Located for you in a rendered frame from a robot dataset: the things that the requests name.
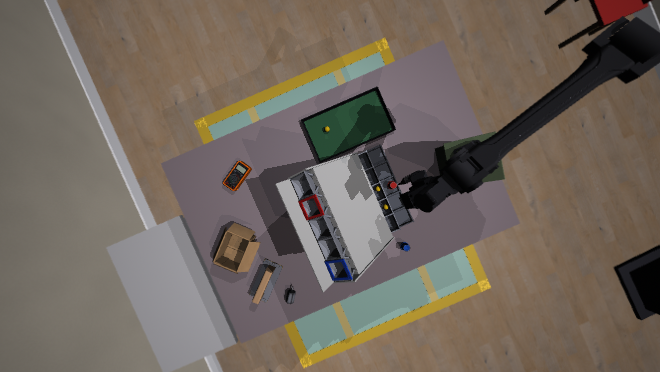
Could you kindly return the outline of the blue square band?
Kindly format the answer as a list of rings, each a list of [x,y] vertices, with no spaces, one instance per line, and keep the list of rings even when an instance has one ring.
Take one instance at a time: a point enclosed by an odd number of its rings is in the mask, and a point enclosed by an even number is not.
[[[334,277],[333,272],[332,272],[332,270],[331,270],[331,268],[330,268],[329,263],[337,263],[337,262],[342,262],[343,267],[344,267],[344,269],[345,269],[346,274],[347,274],[348,277],[338,277],[338,278],[335,278],[335,277]],[[352,276],[351,276],[351,274],[350,274],[350,272],[349,272],[349,269],[348,269],[348,267],[347,267],[347,265],[346,265],[344,259],[325,261],[325,264],[326,264],[326,267],[327,267],[327,269],[328,269],[328,271],[329,271],[329,274],[330,274],[330,276],[331,276],[331,278],[332,278],[333,281],[336,281],[336,280],[352,280]]]

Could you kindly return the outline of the orange digital multimeter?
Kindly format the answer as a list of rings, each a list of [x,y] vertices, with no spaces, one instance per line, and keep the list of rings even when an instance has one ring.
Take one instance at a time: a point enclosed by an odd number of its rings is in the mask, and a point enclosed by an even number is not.
[[[251,170],[252,168],[243,161],[238,161],[223,184],[232,191],[237,191]]]

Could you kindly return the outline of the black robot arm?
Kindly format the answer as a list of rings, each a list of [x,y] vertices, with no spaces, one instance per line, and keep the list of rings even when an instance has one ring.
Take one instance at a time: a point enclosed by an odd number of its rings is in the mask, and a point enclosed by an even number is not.
[[[418,179],[413,189],[400,194],[402,206],[429,213],[450,195],[477,189],[508,152],[596,87],[613,77],[627,84],[659,64],[660,32],[638,17],[629,21],[622,16],[582,51],[589,56],[576,73],[490,138],[454,149],[442,175],[430,184],[433,176]]]

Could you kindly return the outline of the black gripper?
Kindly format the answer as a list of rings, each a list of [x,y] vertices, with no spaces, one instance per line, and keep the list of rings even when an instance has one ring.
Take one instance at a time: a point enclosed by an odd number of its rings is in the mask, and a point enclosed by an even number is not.
[[[416,171],[416,172],[414,172],[414,173],[412,173],[412,174],[410,174],[410,175],[404,177],[404,178],[402,179],[402,181],[401,181],[398,185],[407,184],[407,183],[409,183],[409,182],[411,182],[411,184],[412,184],[412,182],[414,182],[414,181],[416,181],[416,180],[418,180],[418,179],[421,179],[421,178],[425,178],[425,177],[428,177],[426,171],[425,171],[425,170],[422,170],[422,171],[418,170],[418,171]],[[431,181],[432,181],[433,178],[434,178],[434,177],[432,177],[432,178],[430,179],[429,184],[431,183]],[[411,189],[413,189],[413,186],[409,188],[409,191],[410,191]]]

